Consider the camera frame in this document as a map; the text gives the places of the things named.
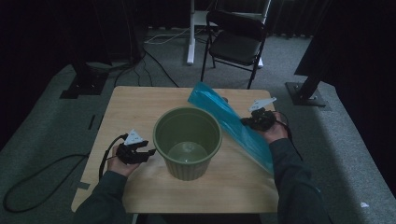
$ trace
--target person's left hand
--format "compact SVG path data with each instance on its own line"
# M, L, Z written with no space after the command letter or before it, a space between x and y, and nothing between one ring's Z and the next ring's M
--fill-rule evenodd
M128 177L137 167L139 167L140 163L137 164L125 164L116 156L117 150L119 146L113 147L113 157L107 161L107 170L116 172L120 175L124 175Z

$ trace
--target long-sleeve shirt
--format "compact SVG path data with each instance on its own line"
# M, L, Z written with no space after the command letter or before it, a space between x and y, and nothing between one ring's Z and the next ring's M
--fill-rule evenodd
M320 191L311 180L311 171L287 138L270 144L274 179L279 194L278 222L331 223L324 209ZM122 195L127 178L107 171L92 195L78 208L74 224L126 223Z

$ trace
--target blue plastic sheet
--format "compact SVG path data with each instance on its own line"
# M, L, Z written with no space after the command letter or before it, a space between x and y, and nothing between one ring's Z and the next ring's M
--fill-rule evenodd
M271 151L267 142L248 126L230 105L206 84L195 85L188 100L193 105L209 112L226 131L254 160L270 174L274 173Z

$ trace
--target chair seat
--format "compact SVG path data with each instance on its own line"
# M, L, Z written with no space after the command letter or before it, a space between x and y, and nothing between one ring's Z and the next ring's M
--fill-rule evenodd
M260 41L223 31L213 41L209 53L215 58L248 66L254 64L260 44Z

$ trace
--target white tag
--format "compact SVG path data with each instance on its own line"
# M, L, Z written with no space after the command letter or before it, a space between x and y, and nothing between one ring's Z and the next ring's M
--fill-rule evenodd
M128 134L128 137L126 138L124 145L128 146L131 144L141 143L141 142L143 142L143 138L141 138L139 134L134 129L132 129L131 132Z
M271 104L273 101L276 100L276 97L270 98L270 99L260 99L260 100L254 100L253 105L248 109L248 111L253 111L260 109L262 107L265 107L266 105Z

